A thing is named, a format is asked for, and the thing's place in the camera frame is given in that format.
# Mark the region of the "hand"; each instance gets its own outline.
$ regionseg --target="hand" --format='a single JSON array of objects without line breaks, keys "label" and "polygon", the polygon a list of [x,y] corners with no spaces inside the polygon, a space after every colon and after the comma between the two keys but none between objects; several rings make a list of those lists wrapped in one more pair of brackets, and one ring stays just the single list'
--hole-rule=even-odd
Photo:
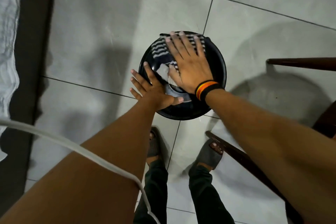
[{"label": "hand", "polygon": [[177,86],[188,93],[195,94],[195,89],[201,82],[213,80],[201,41],[197,36],[194,37],[198,52],[197,55],[183,31],[179,33],[182,42],[175,32],[170,32],[170,35],[173,42],[167,37],[166,44],[177,62],[179,73],[173,65],[169,65],[168,74]]},{"label": "hand", "polygon": [[151,104],[156,106],[156,110],[164,109],[170,105],[177,105],[183,102],[183,97],[174,98],[166,95],[163,85],[155,77],[152,69],[147,62],[143,63],[147,76],[150,80],[149,84],[137,71],[131,70],[134,77],[131,77],[131,82],[141,93],[137,93],[133,88],[130,88],[132,95],[139,101],[140,99],[150,99]]}]

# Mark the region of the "dark pants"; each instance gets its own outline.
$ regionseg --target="dark pants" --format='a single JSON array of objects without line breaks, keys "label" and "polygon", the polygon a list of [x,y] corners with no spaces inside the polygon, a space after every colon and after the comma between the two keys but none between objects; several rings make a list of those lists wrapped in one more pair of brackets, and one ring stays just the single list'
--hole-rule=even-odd
[{"label": "dark pants", "polygon": [[[203,166],[193,167],[189,173],[189,188],[194,201],[199,224],[234,224],[233,218],[225,209],[216,189],[212,186],[212,175]],[[153,161],[145,175],[145,192],[150,207],[161,224],[167,223],[167,179],[168,172],[162,160]],[[141,196],[135,211],[134,223],[155,224],[147,214],[147,207]]]}]

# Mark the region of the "striped cloth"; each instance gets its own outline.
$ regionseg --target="striped cloth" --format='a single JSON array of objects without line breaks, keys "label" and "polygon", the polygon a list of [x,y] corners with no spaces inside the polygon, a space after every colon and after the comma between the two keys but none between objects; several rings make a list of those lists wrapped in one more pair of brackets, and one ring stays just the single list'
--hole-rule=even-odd
[{"label": "striped cloth", "polygon": [[[194,47],[195,52],[197,53],[194,35],[198,36],[199,39],[201,40],[203,51],[205,53],[204,36],[202,34],[186,34],[191,45]],[[173,79],[170,78],[170,76],[168,75],[169,64],[173,65],[177,71],[179,71],[179,68],[173,55],[171,55],[170,51],[168,50],[165,41],[166,37],[170,37],[170,34],[160,34],[160,37],[151,45],[153,58],[157,64],[160,64],[159,68],[155,72],[157,72],[166,82],[174,86],[177,86],[176,83],[173,81]]]}]

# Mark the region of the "black bucket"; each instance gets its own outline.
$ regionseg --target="black bucket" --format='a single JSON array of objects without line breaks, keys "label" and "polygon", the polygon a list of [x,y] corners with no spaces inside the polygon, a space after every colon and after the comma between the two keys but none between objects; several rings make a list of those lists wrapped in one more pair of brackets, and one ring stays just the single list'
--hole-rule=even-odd
[{"label": "black bucket", "polygon": [[[186,34],[196,34],[194,32],[185,31]],[[209,63],[213,79],[220,83],[223,88],[225,88],[226,84],[226,66],[223,59],[223,56],[219,49],[215,44],[212,43],[209,37],[204,37],[205,44],[205,56]],[[145,78],[148,82],[149,79],[147,77],[146,71],[144,69],[144,62],[147,61],[153,70],[157,70],[161,64],[157,64],[155,62],[152,54],[151,47],[147,49],[145,54],[141,59],[141,63],[139,66],[139,74],[143,78]],[[157,73],[155,73],[158,80],[163,84],[168,84],[165,80],[161,78]],[[191,101],[184,102],[178,105],[171,105],[165,109],[158,111],[157,113],[172,120],[192,120],[198,118],[208,111],[210,111],[210,107],[201,101],[199,101],[194,94],[189,94]]]}]

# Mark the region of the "white cloth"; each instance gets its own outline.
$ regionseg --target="white cloth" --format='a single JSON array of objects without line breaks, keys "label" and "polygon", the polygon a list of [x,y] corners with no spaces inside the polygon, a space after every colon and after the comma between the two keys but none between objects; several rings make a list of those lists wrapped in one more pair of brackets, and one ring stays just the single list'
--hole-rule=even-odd
[{"label": "white cloth", "polygon": [[[9,102],[19,86],[14,44],[20,0],[0,0],[0,116],[9,117]],[[0,127],[0,135],[6,128]],[[0,149],[0,161],[7,156]]]}]

